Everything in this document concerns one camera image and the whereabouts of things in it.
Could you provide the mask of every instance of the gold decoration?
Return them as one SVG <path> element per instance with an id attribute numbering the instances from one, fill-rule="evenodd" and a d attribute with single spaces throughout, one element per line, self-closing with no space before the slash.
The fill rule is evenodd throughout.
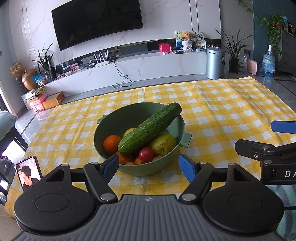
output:
<path id="1" fill-rule="evenodd" d="M 29 69 L 22 75 L 22 82 L 28 90 L 33 90 L 38 86 L 37 83 L 32 79 L 32 77 L 36 74 L 37 71 L 35 69 Z"/>

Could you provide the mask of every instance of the red tomato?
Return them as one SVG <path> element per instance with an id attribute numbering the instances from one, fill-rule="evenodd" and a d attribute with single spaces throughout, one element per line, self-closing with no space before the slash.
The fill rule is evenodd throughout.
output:
<path id="1" fill-rule="evenodd" d="M 140 150 L 139 158 L 142 162 L 151 162 L 154 157 L 154 151 L 150 147 L 145 147 Z"/>

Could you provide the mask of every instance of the green bowl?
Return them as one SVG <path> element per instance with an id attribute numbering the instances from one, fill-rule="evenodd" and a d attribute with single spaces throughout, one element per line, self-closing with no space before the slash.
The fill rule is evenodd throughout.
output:
<path id="1" fill-rule="evenodd" d="M 99 155 L 104 159 L 109 157 L 103 149 L 103 141 L 108 136 L 117 135 L 122 137 L 128 129 L 139 126 L 163 107 L 165 107 L 164 104 L 142 102 L 127 105 L 108 115 L 103 115 L 97 121 L 98 127 L 94 134 L 94 146 Z M 185 132 L 185 124 L 181 115 L 174 119 L 165 132 L 170 133 L 177 142 L 177 146 L 170 153 L 158 160 L 141 165 L 119 165 L 118 170 L 132 176 L 147 176 L 167 166 L 178 155 L 179 146 L 188 147 L 191 134 Z"/>

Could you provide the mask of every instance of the wall outlet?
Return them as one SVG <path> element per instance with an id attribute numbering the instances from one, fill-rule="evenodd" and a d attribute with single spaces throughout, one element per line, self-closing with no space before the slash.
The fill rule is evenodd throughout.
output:
<path id="1" fill-rule="evenodd" d="M 250 54 L 251 54 L 251 50 L 249 50 L 249 49 L 245 49 L 245 50 L 244 50 L 244 54 L 250 55 Z"/>

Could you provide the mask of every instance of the tangerine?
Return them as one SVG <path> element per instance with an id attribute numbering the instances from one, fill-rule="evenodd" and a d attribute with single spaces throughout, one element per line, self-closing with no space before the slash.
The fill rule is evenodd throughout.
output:
<path id="1" fill-rule="evenodd" d="M 141 161 L 141 159 L 139 158 L 139 157 L 137 157 L 136 159 L 135 159 L 135 165 L 140 165 L 140 164 L 143 164 L 143 162 Z"/>
<path id="2" fill-rule="evenodd" d="M 128 162 L 133 162 L 133 158 L 131 157 L 131 155 L 125 155 L 120 153 L 119 151 L 115 153 L 116 155 L 118 155 L 119 157 L 119 164 L 125 165 Z"/>
<path id="3" fill-rule="evenodd" d="M 108 136 L 103 141 L 103 149 L 105 153 L 109 156 L 115 154 L 118 151 L 118 145 L 120 141 L 121 141 L 121 137 L 117 135 Z"/>

